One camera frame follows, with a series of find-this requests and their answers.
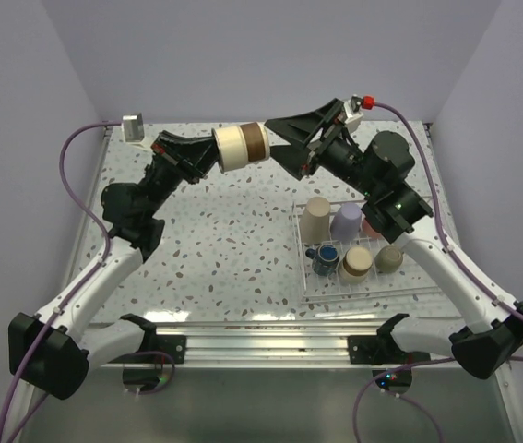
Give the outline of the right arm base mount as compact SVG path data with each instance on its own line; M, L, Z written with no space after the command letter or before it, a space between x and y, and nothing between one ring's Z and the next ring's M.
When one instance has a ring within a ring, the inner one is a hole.
M408 365L417 362L428 362L431 360L429 353L404 352L394 343L392 339L393 328L408 314L396 314L379 327L372 335L350 335L347 338L347 350L352 365L375 365L384 364ZM384 391L404 394L411 384L413 376L410 369L398 373L381 376L375 384Z

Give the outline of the pink plastic cup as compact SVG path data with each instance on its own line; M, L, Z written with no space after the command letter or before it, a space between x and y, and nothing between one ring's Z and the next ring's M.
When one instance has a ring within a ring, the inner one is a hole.
M380 234L366 219L363 219L361 229L362 232L370 238L382 238L382 234Z

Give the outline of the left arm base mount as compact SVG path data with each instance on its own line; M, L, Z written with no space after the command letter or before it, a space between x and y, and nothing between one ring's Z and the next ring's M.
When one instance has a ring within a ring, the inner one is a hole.
M183 334L160 335L157 326L135 314L120 316L122 326L137 327L138 345L128 352L116 355L114 361L123 364L147 364L151 368L125 368L124 387L136 397L153 395L168 388L174 379L176 367L184 363L187 338Z

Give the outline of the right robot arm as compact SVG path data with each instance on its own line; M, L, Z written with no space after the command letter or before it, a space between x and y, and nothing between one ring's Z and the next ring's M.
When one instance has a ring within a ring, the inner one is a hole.
M366 148L352 139L370 97L334 99L305 114L268 119L266 129L283 139L272 158L302 179L324 168L365 198L368 223L408 254L458 310L459 322L398 314L376 333L371 362L394 363L422 352L454 359L470 375L486 379L523 345L523 301L504 291L446 232L437 197L426 201L407 182L415 160L409 143L393 131L377 133Z

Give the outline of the dark blue mug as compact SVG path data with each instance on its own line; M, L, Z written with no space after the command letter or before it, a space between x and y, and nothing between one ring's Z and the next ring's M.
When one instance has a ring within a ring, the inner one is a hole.
M312 260L312 270L320 277L330 276L339 265L339 251L331 244L307 248L305 255Z

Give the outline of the steel cup front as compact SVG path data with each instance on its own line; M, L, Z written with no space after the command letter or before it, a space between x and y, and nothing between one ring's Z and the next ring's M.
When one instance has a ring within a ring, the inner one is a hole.
M359 284L366 279L373 265L373 256L367 248L351 247L339 263L339 279L347 284Z

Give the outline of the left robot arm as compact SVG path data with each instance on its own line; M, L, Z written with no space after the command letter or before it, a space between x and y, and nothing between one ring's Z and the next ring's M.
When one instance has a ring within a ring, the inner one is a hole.
M147 362L159 350L153 323L120 317L96 343L85 331L113 291L138 270L161 243L165 222L156 212L181 183L196 184L219 161L212 135L185 138L162 131L137 183L114 182L101 192L105 244L62 293L35 315L17 314L8 326L11 373L59 400L71 397L93 368L124 355Z

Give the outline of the lilac plastic cup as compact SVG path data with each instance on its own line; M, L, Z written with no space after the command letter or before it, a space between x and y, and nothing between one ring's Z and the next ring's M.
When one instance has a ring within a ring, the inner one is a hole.
M330 235L333 240L349 242L360 231L362 210L353 202L343 203L330 224Z

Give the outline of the beige plastic cup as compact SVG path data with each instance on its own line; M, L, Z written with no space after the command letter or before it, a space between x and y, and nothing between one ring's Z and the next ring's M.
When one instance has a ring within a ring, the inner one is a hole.
M301 239L308 245L325 242L329 237L330 203L326 198L310 198L300 218Z

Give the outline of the small steel mug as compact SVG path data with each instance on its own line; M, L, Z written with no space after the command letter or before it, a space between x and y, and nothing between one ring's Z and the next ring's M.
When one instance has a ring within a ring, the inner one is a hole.
M404 261L404 253L395 245L382 247L374 259L376 269L385 274L399 270Z

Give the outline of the cream metal cup brown band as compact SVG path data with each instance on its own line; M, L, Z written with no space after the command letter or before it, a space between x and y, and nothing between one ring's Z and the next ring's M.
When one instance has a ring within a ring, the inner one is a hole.
M219 151L223 173L264 162L270 157L267 131L262 123L251 122L212 130Z

